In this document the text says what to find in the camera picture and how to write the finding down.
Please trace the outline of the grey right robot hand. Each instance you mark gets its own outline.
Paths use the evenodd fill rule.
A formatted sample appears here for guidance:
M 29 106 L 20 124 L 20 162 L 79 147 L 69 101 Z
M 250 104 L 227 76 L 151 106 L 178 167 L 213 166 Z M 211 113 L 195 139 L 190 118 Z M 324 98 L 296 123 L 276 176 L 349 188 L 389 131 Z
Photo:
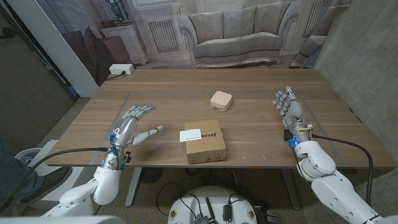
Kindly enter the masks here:
M 291 87 L 287 86 L 285 92 L 278 91 L 272 104 L 280 113 L 284 128 L 289 131 L 287 140 L 290 141 L 291 146 L 295 147 L 301 142 L 310 140 L 310 128 L 307 125 L 302 106 Z

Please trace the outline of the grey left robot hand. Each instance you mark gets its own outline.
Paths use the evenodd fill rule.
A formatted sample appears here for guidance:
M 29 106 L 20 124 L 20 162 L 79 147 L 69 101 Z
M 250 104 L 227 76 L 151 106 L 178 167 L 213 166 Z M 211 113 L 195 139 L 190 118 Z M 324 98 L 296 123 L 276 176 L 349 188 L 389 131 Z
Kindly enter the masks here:
M 155 110 L 153 105 L 135 105 L 129 108 L 123 117 L 118 121 L 113 129 L 109 143 L 111 147 L 107 150 L 100 167 L 111 170 L 123 170 L 124 166 L 130 163 L 130 152 L 124 152 L 129 144 L 139 146 L 146 142 L 150 136 L 153 136 L 163 130 L 163 126 L 137 134 L 133 136 L 137 129 L 137 122 L 147 113 Z

